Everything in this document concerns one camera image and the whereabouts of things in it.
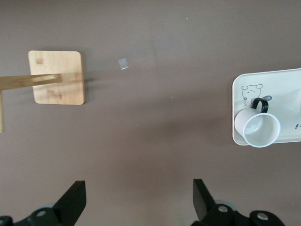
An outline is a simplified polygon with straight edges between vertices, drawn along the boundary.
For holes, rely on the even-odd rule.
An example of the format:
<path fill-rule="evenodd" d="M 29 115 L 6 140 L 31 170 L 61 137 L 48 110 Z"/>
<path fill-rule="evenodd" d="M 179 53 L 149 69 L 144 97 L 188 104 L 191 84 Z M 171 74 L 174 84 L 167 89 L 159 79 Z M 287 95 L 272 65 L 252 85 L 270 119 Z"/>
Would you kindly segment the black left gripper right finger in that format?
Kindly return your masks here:
<path fill-rule="evenodd" d="M 217 203 L 202 179 L 193 180 L 193 205 L 198 221 L 193 226 L 283 226 L 275 214 L 254 210 L 248 217 L 225 202 Z"/>

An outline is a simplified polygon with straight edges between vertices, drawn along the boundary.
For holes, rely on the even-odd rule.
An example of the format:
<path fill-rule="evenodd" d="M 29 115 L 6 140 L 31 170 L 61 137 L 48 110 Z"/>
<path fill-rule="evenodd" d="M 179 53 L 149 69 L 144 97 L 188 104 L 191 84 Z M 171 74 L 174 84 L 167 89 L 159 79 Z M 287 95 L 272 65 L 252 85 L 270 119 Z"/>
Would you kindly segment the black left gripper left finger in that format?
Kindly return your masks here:
<path fill-rule="evenodd" d="M 10 216 L 1 216 L 0 224 L 2 226 L 73 226 L 85 207 L 85 181 L 75 181 L 53 207 L 37 209 L 18 222 L 14 222 Z"/>

